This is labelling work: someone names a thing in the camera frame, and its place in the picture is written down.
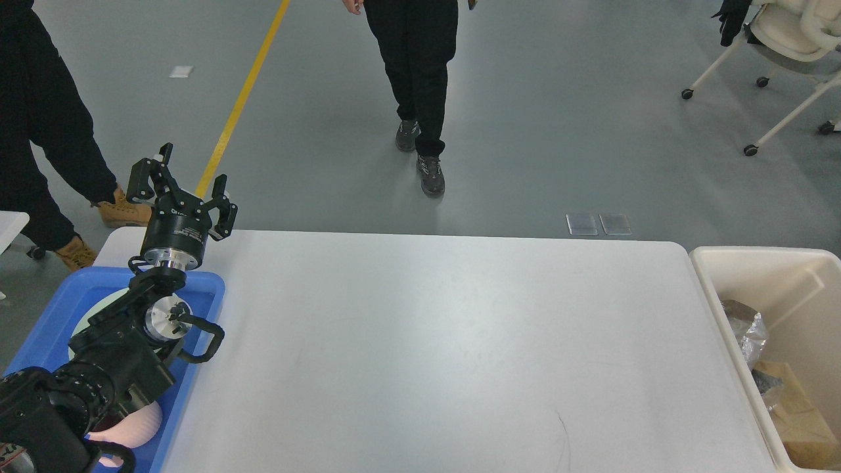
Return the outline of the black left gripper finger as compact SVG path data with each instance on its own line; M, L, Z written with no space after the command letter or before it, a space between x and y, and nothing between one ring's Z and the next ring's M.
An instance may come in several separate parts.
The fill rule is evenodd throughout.
M220 174L214 179L211 199L199 201L197 219L202 230L213 240L223 240L231 236L238 207L225 194L227 175Z
M170 171L172 143L160 147L153 158L136 162L129 176L129 201L140 204L150 201L159 212L198 212L201 198L178 186Z

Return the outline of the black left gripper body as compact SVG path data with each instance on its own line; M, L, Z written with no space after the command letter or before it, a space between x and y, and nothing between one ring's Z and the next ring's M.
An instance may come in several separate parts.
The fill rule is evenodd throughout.
M208 215L186 215L167 207L155 209L139 255L153 266L198 269L204 259L210 228Z

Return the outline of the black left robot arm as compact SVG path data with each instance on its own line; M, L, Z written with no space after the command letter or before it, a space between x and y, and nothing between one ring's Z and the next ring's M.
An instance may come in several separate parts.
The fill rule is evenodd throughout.
M173 146L132 167L127 198L154 200L139 255L128 261L128 290L92 314L72 336L69 362L55 371L27 367L2 379L2 471L91 472L103 455L135 470L132 450L93 440L109 417L153 404L176 383L175 359L205 363L216 355L221 326L168 302L202 265L207 240L231 236L237 206L225 194L227 177L214 180L210 200L184 191L170 173Z

